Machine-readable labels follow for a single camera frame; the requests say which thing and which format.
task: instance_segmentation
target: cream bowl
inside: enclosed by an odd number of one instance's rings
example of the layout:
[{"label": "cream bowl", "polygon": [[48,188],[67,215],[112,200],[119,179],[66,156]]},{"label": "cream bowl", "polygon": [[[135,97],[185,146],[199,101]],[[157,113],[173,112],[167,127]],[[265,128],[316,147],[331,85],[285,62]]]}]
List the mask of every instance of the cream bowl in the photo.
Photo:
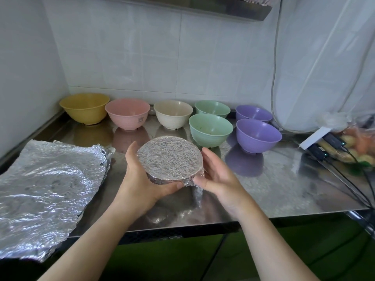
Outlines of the cream bowl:
[{"label": "cream bowl", "polygon": [[178,100],[159,101],[154,109],[160,124],[171,130],[183,127],[193,113],[190,104]]}]

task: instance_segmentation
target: green floor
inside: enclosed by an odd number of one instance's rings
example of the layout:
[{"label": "green floor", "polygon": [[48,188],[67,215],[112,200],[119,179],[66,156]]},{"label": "green floor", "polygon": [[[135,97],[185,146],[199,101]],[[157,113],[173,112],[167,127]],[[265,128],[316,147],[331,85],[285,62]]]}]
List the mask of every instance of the green floor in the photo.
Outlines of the green floor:
[{"label": "green floor", "polygon": [[[284,220],[278,230],[321,280],[375,279],[375,243],[344,214],[292,218]],[[216,235],[118,246],[101,280],[200,280],[221,238]],[[2,261],[0,272],[5,278],[1,279],[35,280],[58,255],[44,264]],[[204,280],[254,277],[255,265],[239,232],[227,236]]]}]

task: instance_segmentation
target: green bowl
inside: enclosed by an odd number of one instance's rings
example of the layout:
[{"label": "green bowl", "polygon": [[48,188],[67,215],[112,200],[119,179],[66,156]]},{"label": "green bowl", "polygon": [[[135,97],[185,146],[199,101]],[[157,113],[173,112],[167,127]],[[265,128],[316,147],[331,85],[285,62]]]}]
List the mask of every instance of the green bowl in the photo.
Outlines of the green bowl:
[{"label": "green bowl", "polygon": [[193,115],[189,118],[189,125],[193,139],[207,148],[221,145],[233,131],[231,122],[209,113]]},{"label": "green bowl", "polygon": [[196,113],[210,113],[226,118],[231,109],[214,100],[201,100],[195,103]]}]

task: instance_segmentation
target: aluminum foil sheet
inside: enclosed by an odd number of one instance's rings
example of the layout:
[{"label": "aluminum foil sheet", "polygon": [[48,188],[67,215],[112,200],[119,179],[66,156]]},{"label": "aluminum foil sheet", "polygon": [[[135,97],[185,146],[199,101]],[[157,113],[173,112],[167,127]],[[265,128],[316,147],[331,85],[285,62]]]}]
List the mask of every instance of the aluminum foil sheet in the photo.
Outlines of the aluminum foil sheet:
[{"label": "aluminum foil sheet", "polygon": [[138,150],[138,158],[155,184],[181,181],[194,184],[196,175],[204,175],[203,157],[191,142],[175,136],[162,136],[148,141]]},{"label": "aluminum foil sheet", "polygon": [[113,150],[29,141],[0,176],[0,258],[46,260],[76,227]]}]

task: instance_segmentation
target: metal table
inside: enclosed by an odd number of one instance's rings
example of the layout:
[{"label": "metal table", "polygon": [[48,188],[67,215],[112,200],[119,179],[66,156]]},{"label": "metal table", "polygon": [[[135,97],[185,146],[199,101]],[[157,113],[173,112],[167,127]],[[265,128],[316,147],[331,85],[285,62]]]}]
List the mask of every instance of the metal table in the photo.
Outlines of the metal table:
[{"label": "metal table", "polygon": [[[182,137],[194,142],[189,125],[168,130],[156,116],[148,116],[135,131],[117,128],[109,118],[97,125],[85,126],[69,120],[53,139],[78,146],[101,144],[116,148],[112,167],[98,193],[87,206],[71,238],[80,237],[113,201],[126,172],[125,152],[137,141],[147,141],[164,135]],[[323,214],[364,209],[354,200],[343,182],[326,167],[304,154],[294,142],[297,137],[283,135],[283,140],[263,154],[244,153],[236,140],[236,130],[219,147],[212,148],[237,175],[248,193],[269,218]],[[353,176],[344,164],[338,167],[366,195],[370,189],[361,176]],[[216,197],[204,191],[200,205],[193,199],[193,187],[185,187],[159,201],[146,215],[130,226],[123,243],[151,237],[180,237],[238,230],[239,224],[223,209]]]}]

